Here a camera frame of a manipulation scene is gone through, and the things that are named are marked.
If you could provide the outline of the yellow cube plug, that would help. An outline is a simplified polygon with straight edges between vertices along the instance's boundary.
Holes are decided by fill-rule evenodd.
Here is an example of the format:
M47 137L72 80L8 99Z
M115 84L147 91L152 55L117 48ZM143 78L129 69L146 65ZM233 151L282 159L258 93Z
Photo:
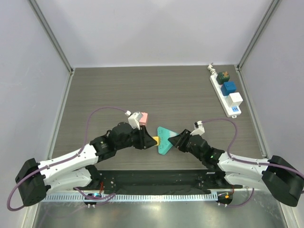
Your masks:
M159 146L159 144L160 144L159 136L153 136L152 138L156 141L156 146Z

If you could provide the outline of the pink cube plug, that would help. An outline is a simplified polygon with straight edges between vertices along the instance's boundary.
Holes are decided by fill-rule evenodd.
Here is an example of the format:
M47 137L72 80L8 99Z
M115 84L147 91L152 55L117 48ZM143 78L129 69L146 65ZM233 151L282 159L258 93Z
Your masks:
M145 113L145 112L141 112L141 114L142 114L142 117L139 120L140 125L147 125L147 123L148 123L148 114Z

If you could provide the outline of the teal triangular socket adapter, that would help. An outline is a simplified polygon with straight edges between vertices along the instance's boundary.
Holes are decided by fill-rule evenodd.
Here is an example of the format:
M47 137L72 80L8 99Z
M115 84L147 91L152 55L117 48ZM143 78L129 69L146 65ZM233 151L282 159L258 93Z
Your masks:
M166 129L164 127L157 128L157 136L159 137L158 153L165 155L171 148L172 143L169 142L169 138L177 136L178 133Z

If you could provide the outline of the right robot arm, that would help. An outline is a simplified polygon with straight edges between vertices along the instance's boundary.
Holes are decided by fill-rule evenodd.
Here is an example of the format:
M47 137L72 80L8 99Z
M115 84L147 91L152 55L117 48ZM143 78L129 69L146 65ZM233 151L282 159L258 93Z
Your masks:
M296 207L304 190L304 176L280 156L250 159L211 147L200 135L188 130L168 141L179 151L189 152L209 170L217 172L215 184L220 188L241 185L269 192L279 202Z

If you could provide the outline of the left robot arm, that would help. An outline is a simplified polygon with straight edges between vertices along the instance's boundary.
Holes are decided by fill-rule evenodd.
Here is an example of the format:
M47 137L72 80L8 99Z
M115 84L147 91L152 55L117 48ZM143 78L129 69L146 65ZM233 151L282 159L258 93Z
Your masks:
M79 150L46 161L29 159L15 178L23 206L35 205L61 190L95 190L102 178L95 164L114 157L118 150L129 147L145 150L157 143L144 125L134 129L121 122Z

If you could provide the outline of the white cube plug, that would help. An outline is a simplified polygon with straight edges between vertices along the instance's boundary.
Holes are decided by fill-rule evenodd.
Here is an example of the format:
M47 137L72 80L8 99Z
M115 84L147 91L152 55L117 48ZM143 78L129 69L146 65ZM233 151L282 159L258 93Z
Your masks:
M240 106L240 104L243 102L243 98L239 92L236 93L230 93L227 96L227 104L230 108Z

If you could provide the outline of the blue cube plug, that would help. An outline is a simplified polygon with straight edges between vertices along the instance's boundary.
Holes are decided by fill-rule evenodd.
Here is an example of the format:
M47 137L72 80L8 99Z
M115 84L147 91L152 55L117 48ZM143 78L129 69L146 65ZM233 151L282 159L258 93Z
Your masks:
M221 87L221 92L223 96L228 96L236 91L236 84L233 81L224 82Z

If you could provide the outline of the dark green cube plug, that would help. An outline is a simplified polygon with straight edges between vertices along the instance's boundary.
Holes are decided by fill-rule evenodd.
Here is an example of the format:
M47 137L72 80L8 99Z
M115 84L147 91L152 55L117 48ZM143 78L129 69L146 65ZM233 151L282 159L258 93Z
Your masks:
M216 81L219 85L224 84L225 82L228 82L230 80L230 75L227 71L219 72Z

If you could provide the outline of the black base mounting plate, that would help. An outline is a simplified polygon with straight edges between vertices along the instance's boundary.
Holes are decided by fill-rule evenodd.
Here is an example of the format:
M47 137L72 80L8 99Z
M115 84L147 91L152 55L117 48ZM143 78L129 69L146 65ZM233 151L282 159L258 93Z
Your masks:
M220 171L209 170L99 170L99 178L80 190L105 194L178 195L208 194L216 189L241 189L231 185Z

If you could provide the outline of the white power strip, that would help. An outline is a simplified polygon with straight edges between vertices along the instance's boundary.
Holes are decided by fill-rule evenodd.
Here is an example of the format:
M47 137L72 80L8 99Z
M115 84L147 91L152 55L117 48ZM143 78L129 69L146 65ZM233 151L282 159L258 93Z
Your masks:
M226 116L227 117L231 117L233 119L237 118L237 116L241 115L241 113L242 113L240 107L237 106L237 107L230 108L228 106L227 101L226 101L227 96L223 96L223 94L221 92L222 85L219 85L217 83L216 77L217 77L217 75L211 75L209 79L211 81L211 84L212 84L212 86L213 86L213 88L214 88L214 90L216 92L216 95L217 95L217 97L218 97L218 99L219 99L219 101L220 101L220 103L222 105L222 108L223 108Z

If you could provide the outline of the right aluminium frame post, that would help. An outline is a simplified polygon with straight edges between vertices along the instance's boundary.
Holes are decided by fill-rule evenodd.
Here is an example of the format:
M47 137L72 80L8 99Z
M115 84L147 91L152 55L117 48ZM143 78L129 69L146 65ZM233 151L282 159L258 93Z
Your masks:
M255 45L257 44L258 40L261 38L264 30L266 29L268 23L270 22L271 18L273 17L275 11L277 10L278 6L280 5L281 0L272 0L270 5L268 6L265 14L263 15L257 29L255 30L244 54L242 55L239 63L236 65L238 71L242 69L245 62L247 61L250 53L254 49Z

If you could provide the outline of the aluminium frame post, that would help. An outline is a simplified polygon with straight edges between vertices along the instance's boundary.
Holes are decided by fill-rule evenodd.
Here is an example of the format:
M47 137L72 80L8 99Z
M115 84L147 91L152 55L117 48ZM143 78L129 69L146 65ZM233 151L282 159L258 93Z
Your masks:
M61 48L55 34L53 33L53 31L52 31L46 17L44 16L40 6L38 5L38 2L36 0L28 0L28 3L30 5L30 7L32 8L34 14L36 15L38 21L40 22L42 28L44 29L48 39L52 43L55 51L59 55L61 61L64 64L64 66L68 70L69 74L72 75L74 70L73 70L71 64L69 63L63 49Z
M257 29L255 30L244 54L242 55L239 63L236 65L238 71L242 69L245 62L247 61L250 53L254 49L255 45L257 44L258 40L261 38L264 30L266 29L268 23L270 22L271 18L273 17L275 11L277 10L278 6L280 5L281 0L272 0L270 5L268 6L265 14L263 15Z

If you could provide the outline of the left aluminium frame post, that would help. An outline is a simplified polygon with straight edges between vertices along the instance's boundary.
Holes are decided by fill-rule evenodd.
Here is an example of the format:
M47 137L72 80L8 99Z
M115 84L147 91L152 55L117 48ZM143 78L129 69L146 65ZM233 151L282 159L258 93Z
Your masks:
M53 31L52 31L46 17L44 16L40 6L38 5L38 2L36 0L28 0L28 3L30 5L30 7L32 8L34 14L36 15L38 21L40 22L42 28L44 29L48 39L52 43L55 51L59 55L61 61L64 64L64 66L68 70L69 74L72 75L74 70L73 70L71 64L69 63L63 49L61 48L55 34L53 33Z

